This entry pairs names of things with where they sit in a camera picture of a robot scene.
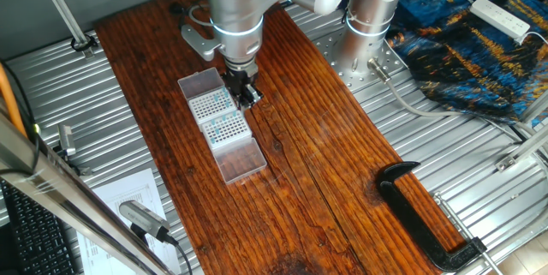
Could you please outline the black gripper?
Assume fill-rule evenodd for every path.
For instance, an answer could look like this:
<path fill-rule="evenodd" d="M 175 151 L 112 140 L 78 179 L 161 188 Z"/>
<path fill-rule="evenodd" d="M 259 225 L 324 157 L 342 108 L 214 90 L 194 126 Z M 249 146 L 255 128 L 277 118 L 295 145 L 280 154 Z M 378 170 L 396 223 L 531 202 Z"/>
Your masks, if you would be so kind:
<path fill-rule="evenodd" d="M 259 73 L 249 75 L 247 71 L 227 69 L 222 78 L 226 87 L 234 96 L 239 110 L 248 110 L 256 105 L 263 97 L 263 93 L 256 88 L 255 83 Z"/>

